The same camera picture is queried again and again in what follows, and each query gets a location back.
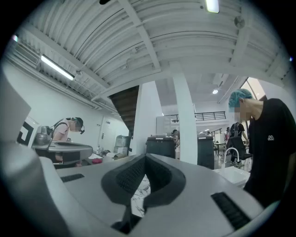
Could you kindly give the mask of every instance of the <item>railing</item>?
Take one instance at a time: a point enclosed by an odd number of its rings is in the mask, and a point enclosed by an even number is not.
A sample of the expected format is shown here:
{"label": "railing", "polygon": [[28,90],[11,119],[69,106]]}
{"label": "railing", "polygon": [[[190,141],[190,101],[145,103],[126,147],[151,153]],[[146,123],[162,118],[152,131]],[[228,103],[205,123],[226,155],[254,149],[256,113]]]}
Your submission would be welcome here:
{"label": "railing", "polygon": [[[170,116],[171,116],[171,122],[172,123],[179,122],[179,115],[178,114],[173,114],[173,115],[170,115]],[[226,119],[225,111],[207,112],[207,113],[195,113],[194,117],[195,117],[195,121]]]}

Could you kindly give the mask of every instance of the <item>stainless steel container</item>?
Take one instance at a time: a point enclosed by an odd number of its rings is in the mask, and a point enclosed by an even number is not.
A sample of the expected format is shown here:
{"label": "stainless steel container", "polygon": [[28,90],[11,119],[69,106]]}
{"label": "stainless steel container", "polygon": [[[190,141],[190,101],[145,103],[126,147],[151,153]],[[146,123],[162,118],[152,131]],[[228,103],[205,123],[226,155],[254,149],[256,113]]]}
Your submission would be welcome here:
{"label": "stainless steel container", "polygon": [[46,145],[50,143],[51,140],[51,134],[48,133],[48,126],[42,126],[41,132],[36,133],[35,141],[34,143],[37,145]]}

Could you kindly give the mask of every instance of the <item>logo on shirt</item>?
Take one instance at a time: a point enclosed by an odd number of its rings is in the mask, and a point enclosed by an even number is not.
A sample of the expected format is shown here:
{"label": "logo on shirt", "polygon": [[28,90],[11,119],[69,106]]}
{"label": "logo on shirt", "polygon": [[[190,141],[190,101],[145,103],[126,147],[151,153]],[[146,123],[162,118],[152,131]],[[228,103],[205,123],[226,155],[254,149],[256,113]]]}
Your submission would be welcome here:
{"label": "logo on shirt", "polygon": [[271,135],[271,136],[268,136],[268,139],[267,139],[268,141],[274,141],[274,137],[273,137],[273,135]]}

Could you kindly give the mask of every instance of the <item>corrugated metal ceiling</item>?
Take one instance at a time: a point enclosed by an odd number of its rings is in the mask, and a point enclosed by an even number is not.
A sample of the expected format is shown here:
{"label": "corrugated metal ceiling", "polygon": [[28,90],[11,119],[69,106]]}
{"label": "corrugated metal ceiling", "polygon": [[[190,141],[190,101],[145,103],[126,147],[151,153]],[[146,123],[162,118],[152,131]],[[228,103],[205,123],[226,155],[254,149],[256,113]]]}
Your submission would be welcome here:
{"label": "corrugated metal ceiling", "polygon": [[[218,14],[207,12],[201,0],[129,2],[149,35],[161,67],[176,59],[229,63],[232,58],[239,32],[234,19],[241,15],[241,1],[220,0]],[[103,6],[98,0],[49,0],[27,22],[111,86],[149,75],[155,69],[137,27],[117,0]],[[42,63],[40,70],[49,78],[71,86],[89,99],[105,90],[85,73],[78,75],[78,68],[26,31],[20,28],[19,34],[23,44],[75,75],[75,80],[69,81]],[[280,45],[274,30],[255,12],[247,49],[237,67],[266,72]],[[275,73],[279,80],[286,66],[283,67]]]}

